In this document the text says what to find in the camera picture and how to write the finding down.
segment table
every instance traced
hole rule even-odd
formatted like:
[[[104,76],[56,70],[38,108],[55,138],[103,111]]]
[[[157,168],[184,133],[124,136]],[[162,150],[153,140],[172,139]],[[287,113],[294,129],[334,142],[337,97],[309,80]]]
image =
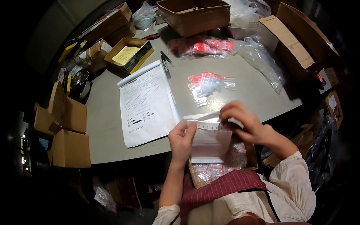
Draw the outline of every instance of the table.
[[[141,32],[137,30],[135,37],[142,38],[149,35],[141,34]],[[154,52],[142,67],[160,60],[160,51],[166,53],[167,41],[178,38],[177,34],[171,31],[166,23],[155,26],[155,32],[160,33],[160,38],[150,41]],[[258,116],[261,122],[264,122],[302,104],[300,99],[290,100],[284,89],[281,90],[280,95],[275,93],[265,77],[237,54],[228,59],[180,60],[174,55],[169,55],[169,58],[175,67],[169,66],[171,79],[168,82],[181,117],[219,111],[226,103],[241,100]],[[214,93],[208,97],[208,105],[197,108],[187,88],[188,77],[201,74],[202,71],[235,77],[237,91],[222,90],[220,93]],[[331,88],[331,85],[325,73],[321,76],[327,82],[322,91],[324,92]],[[86,134],[89,136],[91,164],[121,161],[170,151],[167,138],[136,148],[126,148],[121,127],[120,94],[117,87],[120,80],[122,78],[108,70],[93,80],[86,103]]]

